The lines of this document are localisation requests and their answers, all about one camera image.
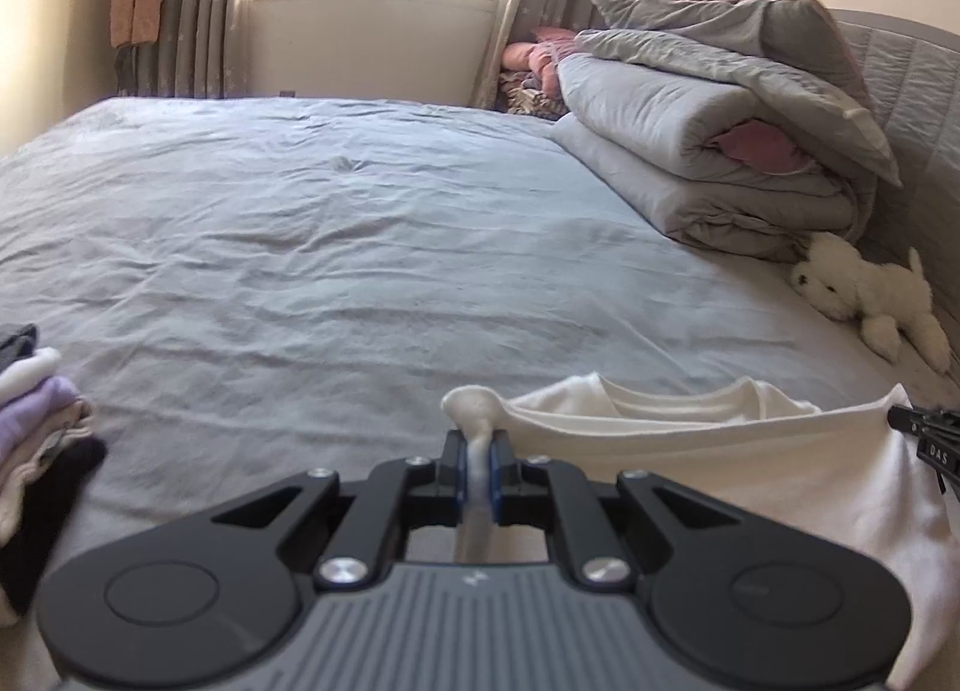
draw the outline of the silver bolt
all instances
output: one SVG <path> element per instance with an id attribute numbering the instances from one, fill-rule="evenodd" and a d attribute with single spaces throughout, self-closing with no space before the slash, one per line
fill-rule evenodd
<path id="1" fill-rule="evenodd" d="M 591 582 L 621 582 L 630 575 L 630 567 L 620 558 L 591 558 L 581 570 Z"/>
<path id="2" fill-rule="evenodd" d="M 320 576 L 325 581 L 338 585 L 359 582 L 367 576 L 367 572 L 367 565 L 363 561 L 348 555 L 330 558 L 320 565 Z"/>

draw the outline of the white shirt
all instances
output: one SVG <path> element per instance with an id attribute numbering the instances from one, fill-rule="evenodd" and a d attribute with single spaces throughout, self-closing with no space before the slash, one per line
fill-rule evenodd
<path id="1" fill-rule="evenodd" d="M 960 546 L 933 471 L 886 411 L 909 404 L 900 386 L 872 404 L 820 411 L 764 381 L 741 379 L 700 396 L 654 396 L 597 374 L 506 401 L 459 387 L 443 411 L 469 440 L 472 497 L 457 539 L 462 563 L 545 560 L 526 527 L 490 517 L 487 449 L 494 428 L 517 456 L 546 454 L 612 482 L 647 469 L 750 512 L 876 558 L 904 584 L 913 623 L 889 683 L 905 688 L 960 615 Z"/>

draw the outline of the stuffed animal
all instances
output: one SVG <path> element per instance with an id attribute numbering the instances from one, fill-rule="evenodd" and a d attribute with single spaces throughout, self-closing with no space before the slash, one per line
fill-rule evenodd
<path id="1" fill-rule="evenodd" d="M 833 320 L 861 317 L 863 341 L 889 362 L 896 362 L 904 331 L 923 360 L 938 373 L 947 371 L 950 345 L 931 312 L 930 285 L 917 250 L 910 250 L 909 269 L 872 264 L 839 236 L 816 233 L 808 258 L 794 266 L 790 285 L 815 309 Z"/>

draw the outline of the gray upholstered headboard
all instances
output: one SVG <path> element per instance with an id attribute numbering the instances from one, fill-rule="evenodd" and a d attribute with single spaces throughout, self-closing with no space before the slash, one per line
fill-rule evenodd
<path id="1" fill-rule="evenodd" d="M 901 264 L 909 247 L 920 250 L 938 316 L 960 352 L 960 36 L 882 14 L 833 13 L 904 182 L 902 190 L 880 182 L 858 247 Z"/>

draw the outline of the gray bed sheet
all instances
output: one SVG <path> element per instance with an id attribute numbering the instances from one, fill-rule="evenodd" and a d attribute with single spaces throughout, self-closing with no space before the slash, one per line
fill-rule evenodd
<path id="1" fill-rule="evenodd" d="M 309 466 L 437 454 L 460 384 L 749 374 L 824 408 L 897 381 L 956 400 L 781 266 L 659 235 L 550 130 L 382 101 L 109 100 L 0 162 L 0 319 L 40 324 L 110 445 L 54 565 Z M 53 680 L 32 623 L 0 633 L 0 688 Z"/>

